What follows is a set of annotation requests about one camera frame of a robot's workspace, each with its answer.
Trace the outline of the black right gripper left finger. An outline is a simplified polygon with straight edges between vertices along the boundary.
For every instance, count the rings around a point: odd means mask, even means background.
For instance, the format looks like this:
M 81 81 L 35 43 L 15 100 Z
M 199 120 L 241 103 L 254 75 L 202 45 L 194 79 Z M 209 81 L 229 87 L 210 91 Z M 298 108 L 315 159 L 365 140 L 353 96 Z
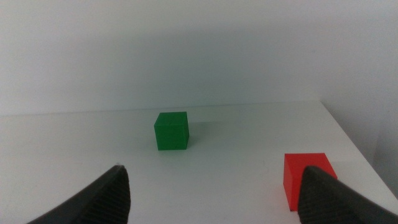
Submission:
M 130 208 L 128 173 L 124 166 L 116 165 L 83 190 L 31 222 L 126 224 Z

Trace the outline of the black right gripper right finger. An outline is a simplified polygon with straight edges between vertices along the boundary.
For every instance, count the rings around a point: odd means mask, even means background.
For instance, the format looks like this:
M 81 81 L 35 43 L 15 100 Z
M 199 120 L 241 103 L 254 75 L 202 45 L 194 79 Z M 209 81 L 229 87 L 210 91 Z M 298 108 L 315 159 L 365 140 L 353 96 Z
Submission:
M 298 216 L 305 224 L 397 224 L 397 215 L 317 166 L 302 174 Z

